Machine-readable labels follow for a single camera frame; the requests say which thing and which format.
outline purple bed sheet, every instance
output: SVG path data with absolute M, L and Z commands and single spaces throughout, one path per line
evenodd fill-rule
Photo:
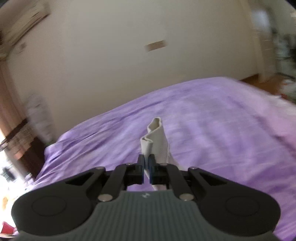
M 77 125 L 46 149 L 33 188 L 97 166 L 112 170 L 136 162 L 139 139 L 156 116 L 183 167 L 198 166 L 270 194 L 281 206 L 275 234 L 284 241 L 296 236 L 296 121 L 264 92 L 223 77 L 163 88 Z M 146 178 L 129 190 L 152 187 Z

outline metal screw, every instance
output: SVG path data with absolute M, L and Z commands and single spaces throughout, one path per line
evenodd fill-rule
M 194 196 L 190 193 L 183 193 L 179 196 L 179 199 L 183 201 L 191 201 L 194 199 Z
M 101 202 L 109 202 L 113 199 L 112 195 L 110 194 L 101 194 L 98 196 L 98 200 Z

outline brown curtain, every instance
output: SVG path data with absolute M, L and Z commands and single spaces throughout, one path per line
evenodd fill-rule
M 5 150 L 36 177 L 44 164 L 44 144 L 29 126 L 5 61 L 0 61 L 0 129 Z

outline folded fabric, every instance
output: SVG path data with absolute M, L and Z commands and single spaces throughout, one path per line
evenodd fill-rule
M 154 154 L 156 163 L 169 163 L 176 165 L 180 170 L 184 170 L 172 157 L 168 140 L 165 136 L 162 120 L 155 117 L 147 127 L 148 134 L 140 139 L 142 154 L 145 161 L 148 161 L 150 154 Z M 155 190 L 165 190 L 165 185 L 153 185 Z

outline wooden floor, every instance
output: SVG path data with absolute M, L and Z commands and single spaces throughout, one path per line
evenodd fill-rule
M 251 77 L 248 77 L 246 79 L 243 79 L 243 82 L 246 82 L 250 85 L 253 85 L 259 89 L 265 90 L 273 95 L 278 95 L 280 94 L 280 89 L 281 89 L 281 85 L 283 80 L 285 79 L 285 77 L 283 76 L 279 76 L 279 75 L 275 75 L 274 77 L 272 77 L 270 80 L 264 82 L 264 83 L 260 83 L 259 81 L 259 75 L 253 75 Z

